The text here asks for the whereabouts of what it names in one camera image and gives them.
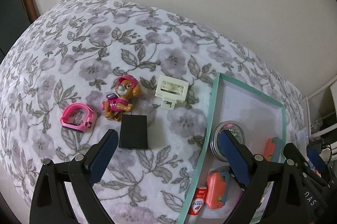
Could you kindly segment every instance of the pink toy dog figure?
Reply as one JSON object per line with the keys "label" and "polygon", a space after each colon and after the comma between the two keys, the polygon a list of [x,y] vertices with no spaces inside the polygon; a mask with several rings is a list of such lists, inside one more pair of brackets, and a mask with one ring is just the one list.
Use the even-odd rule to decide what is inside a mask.
{"label": "pink toy dog figure", "polygon": [[102,102],[101,110],[104,110],[104,116],[108,120],[120,121],[125,111],[131,112],[134,108],[129,99],[138,97],[142,90],[138,80],[131,75],[121,76],[117,80],[115,93],[107,95],[107,101]]}

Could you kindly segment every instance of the floral blanket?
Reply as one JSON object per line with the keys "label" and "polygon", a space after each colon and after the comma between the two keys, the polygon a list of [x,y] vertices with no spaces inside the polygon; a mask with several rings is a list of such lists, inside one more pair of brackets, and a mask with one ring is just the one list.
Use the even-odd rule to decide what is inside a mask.
{"label": "floral blanket", "polygon": [[[136,114],[147,115],[149,151],[117,149],[94,190],[118,224],[176,223],[203,135],[212,80],[223,72],[285,104],[287,141],[303,127],[300,92],[239,43],[206,25],[158,8],[117,0],[62,0],[17,40],[0,65],[0,156],[30,205],[43,158],[55,163],[86,153],[107,129],[101,101],[117,77],[140,80]],[[159,75],[189,83],[186,103],[159,107]],[[93,133],[61,127],[74,102],[98,113]],[[80,122],[83,113],[74,116]],[[71,187],[71,202],[86,223]]]}

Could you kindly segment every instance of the metal screw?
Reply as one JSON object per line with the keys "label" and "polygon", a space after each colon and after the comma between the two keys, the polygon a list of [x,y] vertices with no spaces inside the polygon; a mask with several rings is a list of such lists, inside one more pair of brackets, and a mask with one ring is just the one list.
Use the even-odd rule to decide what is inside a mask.
{"label": "metal screw", "polygon": [[257,161],[263,161],[263,156],[261,156],[260,154],[254,155],[254,158],[255,158],[255,160],[257,160]]}
{"label": "metal screw", "polygon": [[83,158],[84,158],[84,156],[83,156],[82,154],[78,154],[78,155],[75,157],[75,160],[76,160],[76,161],[81,161]]}
{"label": "metal screw", "polygon": [[290,166],[294,165],[294,161],[292,159],[287,159],[287,163]]}
{"label": "metal screw", "polygon": [[43,165],[48,165],[48,164],[50,164],[50,159],[49,158],[45,158],[43,160]]}

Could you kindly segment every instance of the orange pencil sharpener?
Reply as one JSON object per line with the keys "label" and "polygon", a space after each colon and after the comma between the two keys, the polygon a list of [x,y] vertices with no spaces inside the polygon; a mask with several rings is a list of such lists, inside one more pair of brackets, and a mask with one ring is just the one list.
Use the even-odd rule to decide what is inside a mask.
{"label": "orange pencil sharpener", "polygon": [[229,172],[210,172],[207,177],[206,207],[208,209],[222,208],[227,199],[230,174]]}
{"label": "orange pencil sharpener", "polygon": [[267,161],[277,162],[281,151],[281,140],[278,137],[269,138],[266,143],[263,157]]}

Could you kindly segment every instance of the white plastic clip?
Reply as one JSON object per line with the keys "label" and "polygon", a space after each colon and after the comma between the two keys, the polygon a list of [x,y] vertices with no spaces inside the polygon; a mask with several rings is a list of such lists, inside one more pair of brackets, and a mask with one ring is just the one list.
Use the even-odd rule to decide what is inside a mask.
{"label": "white plastic clip", "polygon": [[156,97],[162,98],[161,108],[173,110],[177,102],[184,102],[188,82],[170,76],[159,76]]}

